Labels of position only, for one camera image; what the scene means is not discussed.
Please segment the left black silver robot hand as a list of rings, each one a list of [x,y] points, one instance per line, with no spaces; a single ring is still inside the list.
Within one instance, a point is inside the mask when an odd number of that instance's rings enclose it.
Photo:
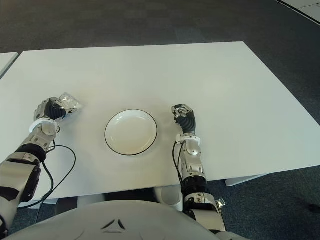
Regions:
[[[40,105],[34,112],[34,121],[46,118],[54,121],[62,121],[67,116],[72,115],[81,108],[80,102],[68,93],[60,97],[50,97]]]

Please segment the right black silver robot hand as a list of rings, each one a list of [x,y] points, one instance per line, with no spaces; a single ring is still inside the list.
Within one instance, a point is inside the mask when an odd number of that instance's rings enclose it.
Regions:
[[[196,118],[194,111],[186,104],[177,104],[171,107],[173,119],[182,129],[183,134],[195,134]]]

